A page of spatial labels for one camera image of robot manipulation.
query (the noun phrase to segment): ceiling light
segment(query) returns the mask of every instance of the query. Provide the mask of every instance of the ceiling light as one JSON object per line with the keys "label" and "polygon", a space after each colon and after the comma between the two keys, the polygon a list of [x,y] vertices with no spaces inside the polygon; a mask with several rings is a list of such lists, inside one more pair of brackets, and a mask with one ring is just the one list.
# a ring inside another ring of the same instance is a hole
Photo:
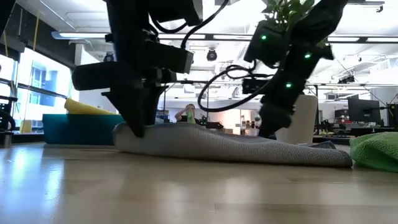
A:
{"label": "ceiling light", "polygon": [[79,33],[79,32],[62,32],[60,37],[69,39],[104,39],[106,33]]}
{"label": "ceiling light", "polygon": [[[162,40],[178,40],[178,39],[184,39],[185,34],[159,34],[159,38]],[[189,37],[189,39],[200,39],[204,40],[206,38],[205,34],[193,34]]]}
{"label": "ceiling light", "polygon": [[347,2],[348,5],[360,5],[360,6],[379,6],[381,4],[385,4],[385,1],[367,1],[367,0],[362,0],[362,1],[357,1],[357,0],[349,0]]}
{"label": "ceiling light", "polygon": [[398,42],[398,37],[370,37],[368,42]]}
{"label": "ceiling light", "polygon": [[215,40],[251,40],[252,35],[214,35]]}
{"label": "ceiling light", "polygon": [[329,42],[357,42],[359,37],[328,37]]}

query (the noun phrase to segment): wooden table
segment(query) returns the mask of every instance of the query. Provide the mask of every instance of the wooden table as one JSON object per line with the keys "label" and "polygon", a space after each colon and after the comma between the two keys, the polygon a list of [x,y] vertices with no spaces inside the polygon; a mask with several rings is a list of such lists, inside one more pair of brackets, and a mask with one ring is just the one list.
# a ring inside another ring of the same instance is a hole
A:
{"label": "wooden table", "polygon": [[398,175],[0,149],[0,223],[397,223]]}

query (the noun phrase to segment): camera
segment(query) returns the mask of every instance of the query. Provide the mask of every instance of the camera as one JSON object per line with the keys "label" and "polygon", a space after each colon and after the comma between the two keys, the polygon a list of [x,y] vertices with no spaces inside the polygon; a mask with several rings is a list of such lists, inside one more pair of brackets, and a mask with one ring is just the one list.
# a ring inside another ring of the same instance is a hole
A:
{"label": "camera", "polygon": [[217,60],[217,52],[215,49],[210,49],[207,53],[207,61],[214,62],[215,60]]}
{"label": "camera", "polygon": [[113,52],[107,52],[104,58],[104,62],[114,62]]}

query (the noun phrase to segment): window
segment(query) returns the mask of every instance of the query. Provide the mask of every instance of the window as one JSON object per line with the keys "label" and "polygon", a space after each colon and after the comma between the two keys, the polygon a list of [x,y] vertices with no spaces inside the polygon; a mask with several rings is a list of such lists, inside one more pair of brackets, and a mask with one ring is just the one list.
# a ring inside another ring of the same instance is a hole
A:
{"label": "window", "polygon": [[31,49],[21,54],[18,82],[54,93],[69,95],[71,70]]}
{"label": "window", "polygon": [[41,122],[43,114],[66,114],[67,111],[63,107],[65,99],[36,93],[29,90],[18,88],[18,102],[14,107],[14,119],[16,126],[20,127],[22,120],[32,121],[32,131],[42,131],[43,123]]}
{"label": "window", "polygon": [[72,88],[68,67],[25,49],[17,68],[17,82],[18,102],[13,107],[17,127],[26,120],[32,122],[32,132],[42,132],[43,114],[67,112],[63,106]]}
{"label": "window", "polygon": [[18,71],[18,62],[11,58],[7,58],[6,56],[0,55],[0,66],[0,78],[4,78],[6,80],[15,79]]}
{"label": "window", "polygon": [[[0,83],[0,96],[9,96],[10,87],[6,84]],[[8,100],[0,100],[0,103],[8,103]]]}

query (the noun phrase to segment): computer monitor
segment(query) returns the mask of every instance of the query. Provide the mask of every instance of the computer monitor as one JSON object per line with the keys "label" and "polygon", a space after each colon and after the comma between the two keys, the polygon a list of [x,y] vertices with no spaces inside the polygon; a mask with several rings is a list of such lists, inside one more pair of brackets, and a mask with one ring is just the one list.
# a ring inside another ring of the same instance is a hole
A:
{"label": "computer monitor", "polygon": [[390,128],[398,128],[398,104],[388,105],[390,111],[388,111],[388,126]]}
{"label": "computer monitor", "polygon": [[380,104],[377,100],[348,99],[350,121],[381,122]]}

